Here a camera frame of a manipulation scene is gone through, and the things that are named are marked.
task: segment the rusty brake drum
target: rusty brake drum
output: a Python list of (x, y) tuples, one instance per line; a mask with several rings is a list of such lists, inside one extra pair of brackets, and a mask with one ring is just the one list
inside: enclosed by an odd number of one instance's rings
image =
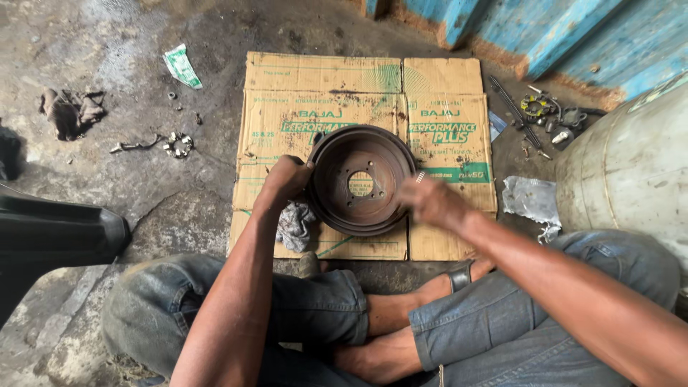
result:
[(411, 150), (379, 127), (352, 125), (325, 135), (308, 160), (315, 170), (305, 188), (316, 216), (353, 236), (384, 233), (406, 212), (394, 200), (416, 172)]

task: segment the gray cloth rag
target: gray cloth rag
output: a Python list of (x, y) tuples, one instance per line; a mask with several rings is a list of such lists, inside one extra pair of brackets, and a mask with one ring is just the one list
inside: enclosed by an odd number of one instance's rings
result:
[(58, 93), (44, 87), (39, 112), (47, 116), (58, 140), (76, 140), (106, 114), (100, 106), (104, 95), (104, 92), (81, 94), (71, 90)]
[(310, 241), (310, 226), (315, 214), (306, 203), (289, 202), (279, 214), (276, 242), (297, 253), (302, 253)]

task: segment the blue painted wall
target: blue painted wall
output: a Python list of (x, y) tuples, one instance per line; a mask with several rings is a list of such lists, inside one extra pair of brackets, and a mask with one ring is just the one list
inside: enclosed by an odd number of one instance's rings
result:
[[(362, 0), (369, 12), (382, 0)], [(523, 56), (517, 72), (561, 72), (626, 99), (688, 70), (688, 0), (393, 0), (444, 26), (442, 45), (474, 34)], [(590, 68), (599, 66), (598, 72)]]

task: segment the concrete floor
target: concrete floor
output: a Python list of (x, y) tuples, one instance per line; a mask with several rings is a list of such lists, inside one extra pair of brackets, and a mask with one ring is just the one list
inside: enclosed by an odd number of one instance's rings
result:
[[(395, 20), (373, 22), (344, 0), (0, 0), (0, 117), (20, 135), (22, 174), (9, 185), (42, 198), (103, 206), (135, 228), (111, 266), (59, 269), (41, 278), (0, 331), (0, 385), (119, 386), (100, 340), (99, 311), (119, 274), (135, 262), (172, 253), (224, 255), (231, 225), (235, 157), (248, 50), (345, 56), (470, 57)], [(204, 89), (172, 79), (162, 53), (185, 43)], [(514, 96), (526, 84), (483, 61)], [(568, 104), (594, 101), (538, 83)], [(57, 141), (37, 112), (43, 86), (105, 90), (105, 119), (85, 138)], [(488, 87), (488, 104), (506, 108)], [(168, 92), (178, 99), (170, 101)], [(181, 112), (174, 107), (181, 105)], [(192, 111), (203, 117), (196, 125)], [(158, 148), (109, 154), (117, 142), (181, 131), (197, 150), (184, 160)], [(536, 129), (545, 138), (542, 129)], [(509, 127), (493, 143), (501, 202), (510, 175), (554, 180), (553, 165), (526, 162), (522, 134)], [(557, 151), (546, 147), (556, 157)], [(511, 215), (499, 221), (530, 236), (539, 225)], [(332, 262), (353, 270), (367, 292), (416, 288), (445, 263)], [(278, 261), (290, 272), (294, 261)]]

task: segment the jeans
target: jeans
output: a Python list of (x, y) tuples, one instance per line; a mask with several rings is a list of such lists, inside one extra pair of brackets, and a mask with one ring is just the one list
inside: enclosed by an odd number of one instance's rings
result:
[[(584, 231), (557, 238), (559, 249), (595, 266), (663, 308), (679, 287), (677, 259), (653, 239), (623, 231)], [(127, 356), (169, 378), (189, 326), (223, 264), (205, 255), (177, 255), (126, 272), (103, 310), (111, 354)], [(370, 386), (279, 342), (362, 344), (367, 306), (350, 271), (307, 280), (273, 279), (268, 339), (259, 386)], [(444, 365), (445, 386), (629, 386), (591, 355), (516, 284), (490, 273), (462, 290), (409, 313), (425, 370)], [(439, 375), (425, 386), (439, 386)]]

